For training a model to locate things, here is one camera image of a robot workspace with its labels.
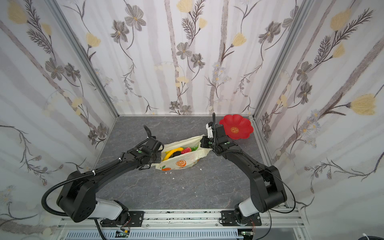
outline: black cable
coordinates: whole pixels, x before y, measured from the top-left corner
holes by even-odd
[[[293,210],[295,209],[295,207],[296,207],[296,199],[295,199],[295,195],[293,194],[293,192],[292,192],[292,190],[290,189],[290,187],[288,187],[288,185],[283,181],[283,180],[281,180],[279,177],[277,177],[276,175],[274,175],[273,173],[271,173],[271,172],[269,172],[269,171],[266,171],[266,172],[268,172],[268,173],[270,173],[270,174],[272,174],[273,176],[275,176],[277,179],[279,179],[288,189],[289,189],[289,191],[291,192],[291,194],[292,194],[292,196],[293,196],[293,201],[294,201],[294,205],[293,205],[293,208],[289,211],[289,212],[280,212],[280,211],[277,211],[277,210],[273,210],[273,209],[271,209],[272,211],[275,211],[275,212],[279,212],[279,213],[281,213],[281,214],[288,214],[288,213],[291,213],[291,212],[293,212]]]
[[[43,197],[41,198],[41,205],[43,206],[43,208],[49,212],[50,214],[53,214],[53,215],[58,215],[58,216],[63,216],[63,217],[67,217],[68,215],[65,213],[65,212],[59,212],[59,211],[56,211],[56,210],[53,210],[52,208],[50,208],[47,204],[47,197],[48,195],[53,192],[55,189],[67,184],[67,183],[70,183],[70,182],[73,182],[73,181],[76,181],[76,180],[80,180],[80,179],[83,179],[83,178],[86,178],[86,177],[90,177],[90,176],[94,176],[95,174],[98,174],[98,173],[101,173],[101,172],[104,172],[106,170],[109,170],[110,168],[118,165],[120,162],[116,162],[108,167],[105,167],[103,169],[100,169],[100,170],[96,170],[94,173],[88,173],[88,174],[83,174],[82,176],[79,176],[79,177],[76,177],[76,178],[72,178],[72,179],[69,179],[69,180],[65,180],[64,182],[61,182],[59,184],[56,184],[55,186],[51,187],[50,189],[48,189]]]
[[[384,240],[384,238],[375,237],[375,236],[364,236],[364,237],[359,238],[358,240],[367,240],[367,237],[369,238],[369,240]]]
[[[259,240],[259,239],[262,239],[263,237],[267,236],[267,235],[268,235],[268,233],[271,231],[271,228],[272,228],[272,217],[271,217],[271,213],[269,212],[269,210],[268,210],[268,213],[269,213],[269,219],[271,220],[271,223],[270,223],[270,225],[269,225],[269,229],[268,229],[268,232],[266,232],[266,234],[264,234],[264,236],[262,236],[262,237],[259,237],[259,238],[255,239],[255,240]]]
[[[99,222],[97,221],[97,219],[94,219],[94,220],[95,220],[95,224],[96,224],[97,230],[99,231],[99,234],[100,234],[101,239],[102,239],[102,240],[107,240],[107,239],[104,237],[104,235],[103,235],[103,233],[102,233],[102,231],[101,231],[101,229],[100,229]]]
[[[138,146],[140,146],[140,145],[146,143],[146,142],[148,141],[148,139],[149,139],[149,138],[145,139],[144,141],[142,141],[141,143],[139,143],[138,145],[136,145],[136,147],[138,147]]]

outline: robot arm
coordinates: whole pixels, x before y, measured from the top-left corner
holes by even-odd
[[[221,124],[210,122],[213,133],[209,132],[201,140],[201,147],[213,148],[215,154],[238,166],[250,179],[251,197],[235,207],[235,217],[239,224],[249,221],[257,212],[265,212],[286,201],[286,193],[279,171],[274,166],[267,167],[248,154],[234,142],[229,141]],[[98,169],[81,174],[72,172],[67,181],[55,185],[43,196],[41,203],[45,210],[60,216],[69,216],[74,222],[87,218],[106,218],[104,225],[124,225],[130,219],[128,208],[118,201],[105,201],[96,198],[96,193],[106,184],[122,174],[145,165],[161,162],[164,145],[144,126],[148,138],[136,147],[123,152],[118,159]],[[56,188],[63,186],[57,199],[57,205],[64,211],[57,212],[46,204],[47,196]]]
[[[250,195],[235,206],[235,217],[239,224],[249,221],[251,215],[265,212],[287,200],[284,185],[275,166],[267,167],[244,153],[235,142],[229,141],[221,124],[210,122],[208,136],[201,140],[201,147],[213,148],[214,152],[238,166],[250,180]]]

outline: red strawberry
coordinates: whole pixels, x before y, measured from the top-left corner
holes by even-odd
[[[187,152],[192,152],[192,149],[190,147],[187,147],[183,151],[181,151],[181,154],[187,153]]]

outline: toy fruit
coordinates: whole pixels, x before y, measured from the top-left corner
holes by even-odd
[[[224,126],[225,134],[232,139],[246,139],[253,132],[251,121],[238,114],[226,115],[219,123]]]
[[[185,165],[187,165],[187,162],[183,159],[179,160],[176,162],[176,165],[178,165],[179,167],[185,167]]]
[[[192,152],[192,149],[190,147],[187,147],[186,149],[181,151],[181,154],[187,153],[187,152]]]
[[[167,160],[168,158],[170,158],[170,156],[171,156],[174,152],[183,151],[183,150],[184,150],[184,148],[182,148],[182,147],[178,147],[178,148],[176,148],[176,149],[173,149],[173,150],[169,151],[169,152],[167,153],[166,157],[163,159],[163,161],[165,161],[165,160]]]

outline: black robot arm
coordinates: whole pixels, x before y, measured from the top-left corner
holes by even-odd
[[[212,148],[214,152],[238,166],[250,180],[250,198],[258,212],[265,212],[287,200],[284,185],[275,166],[266,166],[257,162],[242,151],[235,142],[229,141],[224,126],[210,122],[214,137],[204,136],[201,147]],[[245,209],[242,214],[247,217]]]

